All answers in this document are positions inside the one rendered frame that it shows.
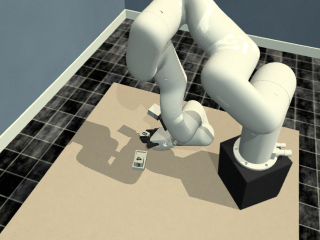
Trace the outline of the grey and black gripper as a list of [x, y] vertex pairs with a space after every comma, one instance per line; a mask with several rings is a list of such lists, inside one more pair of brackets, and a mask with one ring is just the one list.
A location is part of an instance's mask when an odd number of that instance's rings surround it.
[[150, 133], [150, 136], [140, 136], [143, 143], [147, 143], [147, 148], [154, 147], [155, 150], [174, 148], [172, 136], [168, 130], [164, 130], [161, 125], [159, 128], [146, 129], [145, 131]]

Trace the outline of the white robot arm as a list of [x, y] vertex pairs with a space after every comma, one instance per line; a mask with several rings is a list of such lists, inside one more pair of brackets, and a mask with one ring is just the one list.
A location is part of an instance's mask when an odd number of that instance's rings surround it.
[[[187, 24], [195, 43], [209, 56], [200, 80], [205, 92], [242, 125], [233, 155], [243, 167], [262, 171], [279, 156], [292, 156], [277, 143], [296, 89], [292, 69], [280, 62], [260, 67], [258, 46], [213, 0], [153, 0], [133, 21], [126, 65], [141, 81], [153, 77], [160, 89], [147, 114], [160, 120], [175, 146], [209, 146], [214, 130], [203, 106], [190, 100], [183, 106], [187, 75], [171, 38]], [[277, 148], [278, 147], [278, 148]]]

